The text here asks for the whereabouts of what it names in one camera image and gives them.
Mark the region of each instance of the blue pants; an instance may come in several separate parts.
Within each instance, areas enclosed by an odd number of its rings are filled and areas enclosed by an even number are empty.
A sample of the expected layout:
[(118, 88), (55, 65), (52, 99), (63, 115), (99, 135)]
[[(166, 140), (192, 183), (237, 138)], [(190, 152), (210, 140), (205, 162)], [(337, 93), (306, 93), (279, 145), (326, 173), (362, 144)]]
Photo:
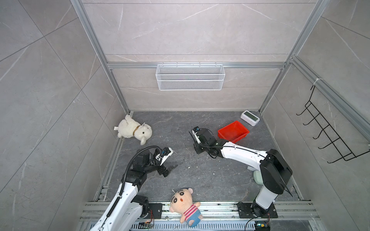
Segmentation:
[[(199, 209), (197, 209), (196, 210), (196, 212), (193, 214), (193, 215), (191, 215), (190, 217), (189, 217), (189, 219), (186, 221), (186, 223), (188, 224), (188, 226), (190, 227), (190, 228), (193, 228), (193, 227), (195, 227), (195, 226), (197, 226), (198, 224), (199, 224), (199, 222), (201, 221), (199, 218), (198, 218), (198, 216), (201, 214), (201, 212), (199, 211)], [(194, 220), (194, 223), (192, 224), (192, 225), (189, 225), (189, 221), (191, 221), (191, 220)]]

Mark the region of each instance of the black metal hook rack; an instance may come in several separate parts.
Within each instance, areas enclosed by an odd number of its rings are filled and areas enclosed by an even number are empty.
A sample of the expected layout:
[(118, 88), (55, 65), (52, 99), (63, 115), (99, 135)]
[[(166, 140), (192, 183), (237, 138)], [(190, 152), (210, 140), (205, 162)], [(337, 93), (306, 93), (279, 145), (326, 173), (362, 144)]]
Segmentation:
[[(349, 161), (349, 160), (351, 160), (351, 159), (353, 159), (353, 158), (357, 158), (357, 157), (359, 157), (359, 156), (362, 156), (362, 155), (364, 155), (364, 154), (366, 154), (366, 153), (368, 153), (368, 152), (370, 152), (370, 149), (369, 149), (369, 151), (367, 151), (367, 152), (364, 152), (364, 153), (362, 153), (362, 154), (359, 154), (359, 155), (355, 155), (353, 152), (352, 152), (352, 150), (347, 146), (347, 144), (344, 142), (344, 140), (340, 137), (340, 135), (337, 133), (337, 131), (335, 131), (335, 129), (331, 126), (331, 124), (326, 120), (326, 118), (321, 114), (321, 112), (316, 108), (316, 106), (311, 102), (311, 97), (312, 97), (312, 94), (313, 94), (313, 91), (315, 90), (315, 86), (313, 85), (312, 87), (311, 87), (311, 89), (310, 90), (312, 90), (312, 92), (311, 92), (311, 95), (310, 95), (310, 99), (308, 100), (308, 102), (305, 104), (305, 109), (302, 111), (302, 113), (304, 113), (305, 111), (308, 111), (310, 114), (311, 114), (311, 116), (313, 117), (313, 119), (310, 121), (310, 122), (308, 122), (307, 124), (303, 124), (303, 125), (309, 125), (312, 121), (316, 121), (317, 122), (317, 124), (320, 126), (320, 128), (321, 128), (321, 131), (320, 131), (320, 133), (319, 133), (319, 135), (315, 138), (315, 137), (312, 137), (312, 138), (314, 138), (314, 139), (318, 139), (319, 137), (320, 137), (320, 135), (321, 135), (321, 133), (325, 133), (325, 135), (328, 137), (328, 139), (330, 140), (330, 143), (329, 144), (327, 144), (326, 146), (324, 146), (324, 147), (318, 147), (319, 149), (324, 149), (324, 148), (326, 148), (327, 146), (329, 146), (329, 145), (331, 145), (331, 144), (333, 144), (334, 145), (334, 147), (335, 147), (335, 149), (339, 152), (339, 154), (340, 154), (340, 156), (341, 156), (341, 158), (339, 158), (339, 159), (337, 159), (337, 160), (334, 160), (334, 161), (332, 161), (332, 162), (329, 162), (329, 161), (327, 161), (329, 164), (331, 164), (331, 163), (334, 163), (334, 162), (336, 162), (336, 161), (338, 161), (338, 160), (341, 160), (341, 159), (343, 159), (343, 160), (345, 160), (345, 161)], [(313, 113), (310, 111), (310, 109), (308, 109), (308, 107), (309, 106), (313, 106), (315, 109), (316, 109), (316, 111), (318, 111), (318, 114), (316, 115), (316, 116), (314, 116), (313, 115)], [(324, 119), (324, 121), (327, 123), (327, 125), (326, 126), (322, 126), (318, 121), (317, 121), (317, 119), (316, 118), (318, 118), (318, 116), (319, 115), (321, 115), (321, 117)], [(335, 134), (338, 136), (338, 138), (336, 138), (335, 140), (332, 140), (331, 138), (330, 138), (330, 136), (328, 135), (328, 133), (325, 131), (325, 129), (327, 129), (327, 128), (331, 128), (334, 132), (335, 132)], [(334, 143), (334, 142), (336, 142), (336, 141), (341, 141), (341, 142), (343, 142), (343, 144), (348, 148), (348, 150), (349, 150), (349, 154), (346, 154), (346, 155), (343, 155), (340, 151), (339, 151), (339, 149), (338, 149), (338, 147), (336, 146), (336, 144)]]

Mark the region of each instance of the cartoon boy plush toy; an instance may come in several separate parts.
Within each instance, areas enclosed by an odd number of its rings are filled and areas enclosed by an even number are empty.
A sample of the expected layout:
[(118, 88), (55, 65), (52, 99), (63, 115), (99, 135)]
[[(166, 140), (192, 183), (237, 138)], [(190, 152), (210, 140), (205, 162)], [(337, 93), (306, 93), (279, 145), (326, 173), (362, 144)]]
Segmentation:
[(200, 202), (193, 204), (193, 198), (191, 194), (193, 190), (181, 189), (171, 199), (171, 206), (169, 211), (171, 213), (177, 212), (182, 214), (180, 218), (180, 223), (186, 221), (189, 227), (193, 228), (198, 225), (198, 223), (203, 218), (203, 215), (200, 213), (198, 207), (201, 205)]

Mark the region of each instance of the metal grate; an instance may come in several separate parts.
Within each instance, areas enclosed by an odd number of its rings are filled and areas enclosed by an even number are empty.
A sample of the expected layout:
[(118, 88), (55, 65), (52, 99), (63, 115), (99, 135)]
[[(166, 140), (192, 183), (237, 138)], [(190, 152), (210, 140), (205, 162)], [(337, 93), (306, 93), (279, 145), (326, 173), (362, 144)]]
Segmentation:
[(158, 65), (155, 76), (161, 91), (221, 90), (225, 70), (221, 64)]
[[(150, 231), (197, 231), (197, 230), (217, 230), (217, 231), (238, 231), (244, 230), (247, 221), (201, 221), (196, 227), (190, 228), (186, 223), (180, 224), (179, 221), (156, 221)], [(131, 231), (143, 231), (142, 225), (136, 221)], [(250, 221), (246, 230), (255, 230), (255, 222)]]

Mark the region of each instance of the plush toy face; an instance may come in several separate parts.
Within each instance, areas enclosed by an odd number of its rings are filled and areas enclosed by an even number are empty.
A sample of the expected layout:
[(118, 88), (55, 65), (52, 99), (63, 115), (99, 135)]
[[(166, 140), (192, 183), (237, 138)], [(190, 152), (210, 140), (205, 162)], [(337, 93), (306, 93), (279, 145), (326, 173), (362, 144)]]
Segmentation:
[(189, 189), (181, 189), (171, 199), (171, 206), (169, 207), (169, 211), (171, 213), (177, 212), (183, 214), (191, 205), (193, 205), (193, 198), (191, 194), (193, 190)]
[(152, 128), (143, 123), (134, 133), (136, 139), (140, 140), (140, 145), (144, 145), (146, 141), (152, 136)]

